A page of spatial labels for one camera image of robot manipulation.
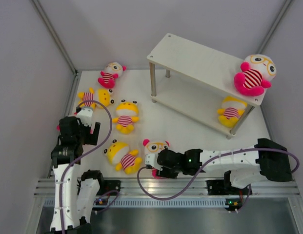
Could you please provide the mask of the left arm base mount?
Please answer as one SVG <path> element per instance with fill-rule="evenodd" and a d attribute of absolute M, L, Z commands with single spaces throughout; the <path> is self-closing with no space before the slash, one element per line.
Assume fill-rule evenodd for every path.
<path fill-rule="evenodd" d="M 104 180 L 99 183 L 100 189 L 97 192 L 97 195 L 103 195 L 104 193 L 107 193 L 112 190 L 120 191 L 121 188 L 121 181 L 120 180 Z"/>

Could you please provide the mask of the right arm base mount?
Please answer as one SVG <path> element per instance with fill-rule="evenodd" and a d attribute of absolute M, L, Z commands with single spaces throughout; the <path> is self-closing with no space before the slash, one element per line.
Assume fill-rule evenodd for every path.
<path fill-rule="evenodd" d="M 243 189 L 232 187 L 231 185 L 226 185 L 224 180 L 207 180 L 207 191 L 208 195 L 248 195 L 252 194 L 252 190 L 247 187 Z"/>

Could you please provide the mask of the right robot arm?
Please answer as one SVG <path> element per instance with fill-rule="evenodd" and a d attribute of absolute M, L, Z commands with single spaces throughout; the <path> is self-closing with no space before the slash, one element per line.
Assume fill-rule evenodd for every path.
<path fill-rule="evenodd" d="M 259 138 L 247 149 L 208 151 L 190 149 L 176 153 L 163 149 L 149 154 L 145 162 L 158 170 L 157 176 L 176 179 L 179 173 L 194 176 L 198 173 L 223 171 L 223 189 L 233 194 L 249 184 L 260 181 L 290 182 L 287 149 L 269 139 Z"/>

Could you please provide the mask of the yellow plush sideways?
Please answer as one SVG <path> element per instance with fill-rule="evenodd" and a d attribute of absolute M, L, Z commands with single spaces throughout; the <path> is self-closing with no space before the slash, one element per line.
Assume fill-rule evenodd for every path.
<path fill-rule="evenodd" d="M 103 106 L 108 107 L 109 105 L 113 105 L 115 100 L 112 98 L 113 90 L 99 88 L 94 90 L 92 87 L 89 88 L 88 92 L 78 92 L 77 96 L 80 99 L 79 104 L 83 102 L 81 107 L 86 106 L 92 109 L 96 107 L 102 109 L 103 107 L 97 103 L 94 103 L 92 100 L 100 102 Z"/>

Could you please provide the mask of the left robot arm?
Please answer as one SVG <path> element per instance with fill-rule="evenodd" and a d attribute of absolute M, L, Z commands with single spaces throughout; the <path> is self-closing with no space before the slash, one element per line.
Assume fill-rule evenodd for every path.
<path fill-rule="evenodd" d="M 87 171 L 78 182 L 84 145 L 97 145 L 100 123 L 91 129 L 79 117 L 59 121 L 57 144 L 51 152 L 55 177 L 55 203 L 49 233 L 90 234 L 90 215 L 95 195 L 105 190 L 99 170 Z"/>

